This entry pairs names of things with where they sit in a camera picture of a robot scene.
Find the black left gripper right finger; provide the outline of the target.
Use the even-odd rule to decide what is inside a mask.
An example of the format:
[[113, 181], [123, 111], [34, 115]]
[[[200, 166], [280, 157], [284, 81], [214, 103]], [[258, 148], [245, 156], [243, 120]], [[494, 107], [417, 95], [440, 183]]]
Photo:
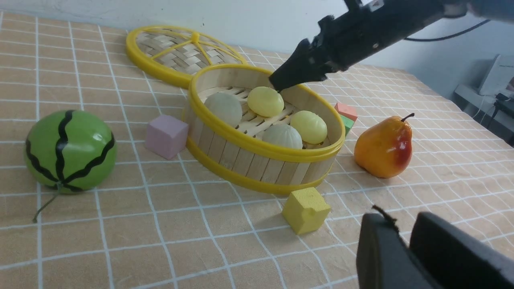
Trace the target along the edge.
[[442, 289], [512, 289], [514, 264], [431, 212], [421, 212], [410, 251]]

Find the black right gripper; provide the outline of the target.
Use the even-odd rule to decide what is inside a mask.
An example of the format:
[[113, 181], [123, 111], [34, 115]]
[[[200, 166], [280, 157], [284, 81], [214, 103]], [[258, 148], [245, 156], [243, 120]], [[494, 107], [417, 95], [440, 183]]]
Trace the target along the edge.
[[303, 39], [290, 57], [269, 77], [276, 91], [303, 83], [323, 82], [328, 75], [346, 71], [354, 64], [440, 20], [444, 6], [439, 0], [345, 1], [349, 10], [327, 15], [318, 24], [312, 44]]

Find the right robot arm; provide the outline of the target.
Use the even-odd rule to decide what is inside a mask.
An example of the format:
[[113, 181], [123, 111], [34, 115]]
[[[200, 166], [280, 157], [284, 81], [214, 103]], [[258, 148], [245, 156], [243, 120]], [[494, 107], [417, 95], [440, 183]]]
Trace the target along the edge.
[[312, 41], [303, 39], [290, 57], [269, 77], [278, 91], [321, 82], [329, 73], [347, 71], [441, 19], [462, 18], [468, 12], [484, 18], [513, 22], [512, 0], [347, 0], [347, 13], [327, 15]]

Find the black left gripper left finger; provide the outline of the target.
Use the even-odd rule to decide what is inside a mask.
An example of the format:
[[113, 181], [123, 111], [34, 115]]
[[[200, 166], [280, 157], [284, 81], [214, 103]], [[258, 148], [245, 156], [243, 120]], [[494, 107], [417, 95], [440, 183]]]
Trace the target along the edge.
[[400, 236], [393, 218], [377, 205], [362, 216], [356, 269], [360, 289], [441, 289]]

